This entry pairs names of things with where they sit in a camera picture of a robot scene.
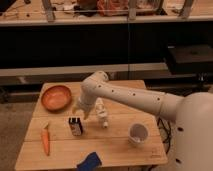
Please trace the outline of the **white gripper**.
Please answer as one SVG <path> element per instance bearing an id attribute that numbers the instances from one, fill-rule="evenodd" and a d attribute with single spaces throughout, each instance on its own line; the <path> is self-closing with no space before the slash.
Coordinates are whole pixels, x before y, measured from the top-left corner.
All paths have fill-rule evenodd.
<path id="1" fill-rule="evenodd" d="M 82 102 L 80 99 L 77 100 L 76 106 L 78 109 L 80 109 L 84 112 L 84 117 L 83 117 L 84 120 L 88 119 L 88 117 L 90 115 L 90 111 L 94 107 L 93 104 L 86 104 L 86 103 Z"/>

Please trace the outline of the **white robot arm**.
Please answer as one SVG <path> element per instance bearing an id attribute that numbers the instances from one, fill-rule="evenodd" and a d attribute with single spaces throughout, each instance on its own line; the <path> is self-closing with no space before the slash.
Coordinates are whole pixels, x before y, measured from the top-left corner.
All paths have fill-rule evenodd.
<path id="1" fill-rule="evenodd" d="M 176 124 L 176 171 L 213 171 L 213 94 L 196 92 L 188 96 L 110 84 L 104 71 L 97 71 L 81 83 L 74 111 L 87 119 L 98 98 L 147 112 Z"/>

